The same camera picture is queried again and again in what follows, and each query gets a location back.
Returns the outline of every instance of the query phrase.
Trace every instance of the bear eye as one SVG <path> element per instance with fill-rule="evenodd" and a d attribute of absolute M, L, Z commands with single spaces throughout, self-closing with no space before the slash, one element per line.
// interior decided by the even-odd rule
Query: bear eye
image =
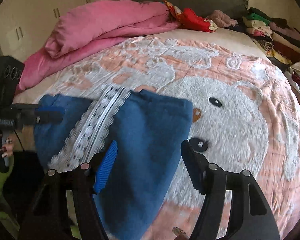
<path fill-rule="evenodd" d="M 209 102 L 211 104 L 213 104 L 214 106 L 217 106 L 217 107 L 221 107 L 222 106 L 221 102 L 218 99 L 216 99 L 216 98 L 209 98 Z"/>

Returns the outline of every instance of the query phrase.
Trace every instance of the white lace edging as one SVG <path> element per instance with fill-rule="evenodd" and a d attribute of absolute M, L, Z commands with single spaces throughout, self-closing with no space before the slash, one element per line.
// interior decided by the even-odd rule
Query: white lace edging
<path fill-rule="evenodd" d="M 292 85 L 295 88 L 295 90 L 297 90 L 298 93 L 300 94 L 300 86 L 296 82 L 293 81 L 292 74 L 289 71 L 285 71 L 284 75 L 288 79 L 290 85 Z"/>
<path fill-rule="evenodd" d="M 107 85 L 101 97 L 91 103 L 87 112 L 76 123 L 64 147 L 58 155 L 52 157 L 48 166 L 58 172 L 65 172 L 89 162 L 104 147 L 114 115 L 129 96 L 128 88 Z"/>

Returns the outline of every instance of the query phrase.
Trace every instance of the pink fabric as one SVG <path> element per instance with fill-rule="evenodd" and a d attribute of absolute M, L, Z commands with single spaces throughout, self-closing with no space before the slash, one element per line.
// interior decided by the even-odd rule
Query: pink fabric
<path fill-rule="evenodd" d="M 51 57 L 58 58 L 87 45 L 90 41 L 101 39 L 104 33 L 155 16 L 166 16 L 167 21 L 168 8 L 160 2 L 141 4 L 130 0 L 101 0 L 85 4 L 60 17 L 45 48 Z M 108 37 L 122 36 L 118 33 Z"/>
<path fill-rule="evenodd" d="M 25 61 L 17 92 L 128 37 L 177 29 L 167 7 L 159 2 L 97 1 L 60 17 L 45 46 Z"/>
<path fill-rule="evenodd" d="M 296 29 L 288 29 L 288 28 L 283 29 L 283 28 L 278 27 L 274 22 L 270 22 L 269 26 L 270 26 L 271 30 L 280 32 L 290 38 L 300 41 L 300 33 Z"/>
<path fill-rule="evenodd" d="M 265 35 L 264 35 L 261 31 L 255 31 L 255 32 L 252 34 L 252 36 L 255 36 L 255 37 L 257 37 L 257 36 L 265 37 Z"/>
<path fill-rule="evenodd" d="M 220 10 L 215 10 L 207 18 L 212 20 L 220 28 L 227 28 L 231 25 L 235 26 L 238 24 L 236 20 L 231 19 L 228 15 Z"/>
<path fill-rule="evenodd" d="M 44 78 L 64 69 L 65 67 L 76 63 L 90 55 L 93 55 L 103 49 L 112 47 L 125 41 L 125 37 L 107 38 L 91 41 L 80 49 L 69 52 L 59 58 L 51 58 L 44 47 L 32 54 L 24 63 L 25 68 L 17 86 L 16 94 L 34 87 Z"/>

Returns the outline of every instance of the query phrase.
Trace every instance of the hand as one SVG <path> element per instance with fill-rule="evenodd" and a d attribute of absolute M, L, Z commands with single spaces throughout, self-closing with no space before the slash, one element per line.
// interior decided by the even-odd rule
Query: hand
<path fill-rule="evenodd" d="M 12 137 L 7 137 L 5 143 L 2 145 L 2 148 L 0 149 L 0 153 L 2 153 L 1 157 L 7 157 L 7 156 L 12 156 L 13 155 L 13 148 L 14 148 L 14 143 L 12 140 Z"/>

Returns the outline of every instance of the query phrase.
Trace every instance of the cartoon bear print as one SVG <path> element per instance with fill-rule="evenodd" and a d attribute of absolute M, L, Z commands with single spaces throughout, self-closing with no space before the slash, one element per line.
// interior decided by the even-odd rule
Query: cartoon bear print
<path fill-rule="evenodd" d="M 255 99 L 250 99 L 239 86 L 250 88 Z M 185 77 L 166 85 L 159 93 L 188 99 L 200 110 L 189 139 L 197 143 L 193 148 L 210 163 L 225 171 L 247 169 L 253 176 L 258 175 L 268 149 L 268 126 L 259 111 L 263 98 L 259 88 L 245 81 L 229 85 L 211 78 Z M 181 160 L 166 200 L 195 206 L 202 199 Z"/>

